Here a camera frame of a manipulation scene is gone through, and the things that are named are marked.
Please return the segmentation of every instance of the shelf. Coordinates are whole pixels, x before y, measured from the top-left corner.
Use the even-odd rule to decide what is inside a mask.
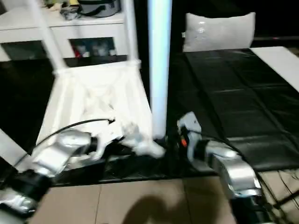
[[[121,24],[124,23],[124,13],[120,12],[105,18],[79,18],[67,21],[59,11],[51,12],[42,8],[44,17],[49,27],[80,26],[80,25],[100,25],[100,24]],[[0,15],[0,30],[36,28],[31,12],[26,7],[14,8],[3,15]]]

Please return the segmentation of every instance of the white cloth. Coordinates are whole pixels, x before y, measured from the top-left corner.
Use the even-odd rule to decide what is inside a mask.
[[[249,48],[255,15],[211,19],[187,13],[184,52]]]

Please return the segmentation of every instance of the black table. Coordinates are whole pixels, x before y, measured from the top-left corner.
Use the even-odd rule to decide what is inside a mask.
[[[148,77],[142,78],[146,86]],[[177,119],[193,111],[203,132],[228,138],[257,171],[299,168],[299,93],[249,49],[172,56],[168,95],[168,133],[175,131]],[[204,163],[200,172],[194,170],[169,144],[162,159],[130,157],[67,171],[57,186],[215,174]]]

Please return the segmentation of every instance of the beige floor tile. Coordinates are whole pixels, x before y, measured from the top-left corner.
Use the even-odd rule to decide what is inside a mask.
[[[182,181],[102,185],[96,224],[191,224]]]
[[[99,185],[53,188],[30,224],[94,224]]]
[[[235,224],[225,196],[186,193],[193,224]]]
[[[294,192],[299,189],[299,181],[292,178],[292,175],[288,172],[280,171],[281,177],[283,178],[284,182],[287,184],[289,189]],[[290,193],[286,189],[285,185],[281,181],[278,172],[265,172],[261,174],[262,178],[268,183],[269,187],[277,197],[277,199],[282,199],[288,196]],[[272,198],[269,196],[267,190],[265,190],[267,199],[270,203],[274,203]],[[294,222],[295,224],[299,224],[299,211],[296,208],[293,201],[290,201],[282,206],[282,209],[287,215],[287,218]],[[278,216],[279,213],[277,210],[274,210],[275,214]]]
[[[193,224],[235,224],[219,177],[184,180]]]
[[[189,193],[201,195],[224,195],[220,179],[217,176],[213,177],[195,177],[184,179],[185,189]]]

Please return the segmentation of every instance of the black cable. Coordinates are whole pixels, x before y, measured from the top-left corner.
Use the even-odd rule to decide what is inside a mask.
[[[40,146],[41,144],[43,144],[45,141],[47,141],[49,138],[51,138],[52,136],[66,130],[66,129],[69,129],[71,127],[75,127],[75,126],[78,126],[78,125],[82,125],[82,124],[86,124],[86,123],[91,123],[91,122],[95,122],[95,121],[103,121],[103,120],[106,120],[106,121],[109,121],[110,123],[114,122],[113,120],[110,120],[110,119],[90,119],[90,120],[83,120],[83,121],[80,121],[80,122],[77,122],[77,123],[74,123],[74,124],[71,124],[71,125],[68,125],[68,126],[65,126],[63,128],[60,128],[58,129],[57,131],[53,132],[52,134],[48,135],[47,137],[45,137],[43,140],[41,140],[39,143],[37,143],[36,146],[32,147],[27,154],[25,154],[24,156],[22,156],[17,162],[16,164],[11,167],[11,169],[8,171],[8,174],[6,175],[6,177],[3,178],[3,182],[0,184],[0,189],[3,189],[4,185],[6,184],[6,181],[13,173],[14,173],[14,167],[17,167],[22,161],[23,159],[25,159],[29,154],[31,154],[33,152],[33,150]]]
[[[221,139],[221,138],[218,138],[218,137],[215,137],[215,136],[206,134],[206,133],[202,133],[202,132],[198,132],[198,131],[190,130],[190,129],[187,129],[187,131],[189,131],[189,132],[193,132],[193,133],[197,133],[197,134],[200,134],[200,135],[202,135],[202,136],[204,136],[204,137],[208,137],[208,138],[211,138],[211,139],[213,139],[213,140],[216,140],[216,141],[218,141],[218,142],[220,142],[220,143],[224,143],[224,144],[228,145],[228,146],[231,147],[233,150],[235,150],[235,151],[242,157],[242,159],[243,159],[246,163],[248,163],[248,164],[250,165],[250,162],[248,162],[248,160],[245,158],[244,154],[243,154],[237,147],[235,147],[234,145],[232,145],[231,142],[230,142],[228,139]],[[254,167],[253,167],[253,166],[251,166],[251,167],[252,167],[252,169],[254,170],[254,172],[255,172],[255,174],[256,174],[258,180],[264,185],[264,187],[266,187],[267,191],[269,192],[269,194],[270,194],[270,196],[272,197],[272,199],[274,200],[274,202],[275,202],[275,203],[278,203],[278,200],[277,200],[275,194],[273,193],[273,191],[271,190],[271,188],[267,185],[267,183],[266,183],[265,180],[260,176],[260,174],[254,169]],[[285,211],[283,211],[283,209],[282,209],[281,207],[279,207],[278,210],[280,211],[280,214],[281,214],[281,216],[282,216],[281,218],[282,218],[285,222],[287,222],[288,224],[291,224],[292,222],[289,221],[289,220],[287,219],[287,216],[286,216]],[[276,219],[278,219],[278,217],[276,217],[276,215],[275,215],[273,212],[272,212],[271,214],[272,214]]]
[[[285,183],[285,181],[283,180],[280,171],[277,171],[277,173],[278,173],[278,175],[279,175],[279,178],[281,179],[281,182],[284,184],[284,186],[285,186],[285,188],[288,190],[288,192],[289,192],[290,194],[293,194],[293,192],[291,191],[291,189],[288,187],[288,185],[287,185],[287,184]],[[296,209],[299,210],[299,204],[298,204],[298,202],[296,201],[296,199],[294,198],[294,199],[292,199],[292,201],[293,201],[293,203],[294,203]]]

